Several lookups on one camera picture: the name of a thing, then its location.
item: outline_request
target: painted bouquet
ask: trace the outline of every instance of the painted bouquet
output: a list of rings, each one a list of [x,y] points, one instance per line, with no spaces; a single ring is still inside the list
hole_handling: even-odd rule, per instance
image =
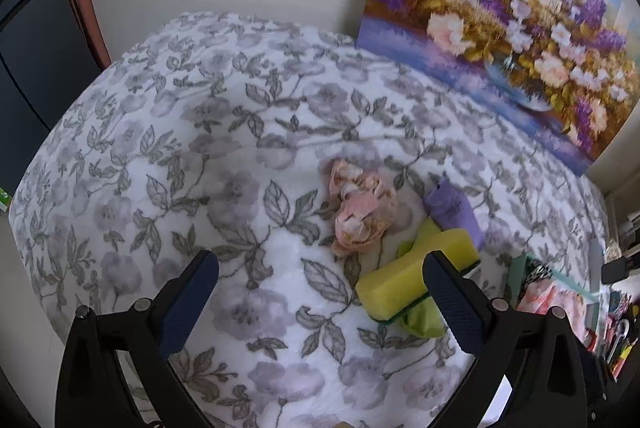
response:
[[[606,27],[606,11],[606,0],[367,0],[366,9],[426,34],[457,61],[498,67],[593,157],[638,98],[626,37]]]

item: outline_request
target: white floor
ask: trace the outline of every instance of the white floor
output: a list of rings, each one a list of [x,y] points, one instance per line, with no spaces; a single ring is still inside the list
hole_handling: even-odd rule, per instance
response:
[[[42,428],[54,428],[63,345],[40,308],[5,213],[0,217],[0,367]]]

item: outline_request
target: pink scrunchie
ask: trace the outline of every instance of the pink scrunchie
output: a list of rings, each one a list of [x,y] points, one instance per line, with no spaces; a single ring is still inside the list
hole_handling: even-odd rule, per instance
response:
[[[344,160],[331,170],[329,194],[342,202],[335,217],[332,249],[338,256],[363,252],[380,239],[398,209],[396,190],[378,172]]]

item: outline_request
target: painting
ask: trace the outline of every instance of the painting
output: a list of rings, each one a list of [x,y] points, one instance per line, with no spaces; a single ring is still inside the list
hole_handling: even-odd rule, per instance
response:
[[[581,174],[638,101],[637,16],[621,0],[367,0],[357,43],[465,91]]]

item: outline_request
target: blue gripper pad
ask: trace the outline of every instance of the blue gripper pad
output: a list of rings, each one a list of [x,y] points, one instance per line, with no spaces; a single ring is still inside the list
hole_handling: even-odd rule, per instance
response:
[[[164,360],[180,352],[218,283],[218,258],[209,252],[184,285],[160,323],[158,350]]]
[[[422,278],[460,348],[478,357],[484,347],[486,319],[479,315],[463,288],[473,292],[472,286],[475,287],[482,295],[481,300],[486,302],[482,291],[472,281],[466,281],[470,285],[465,285],[465,280],[440,251],[424,258]]]

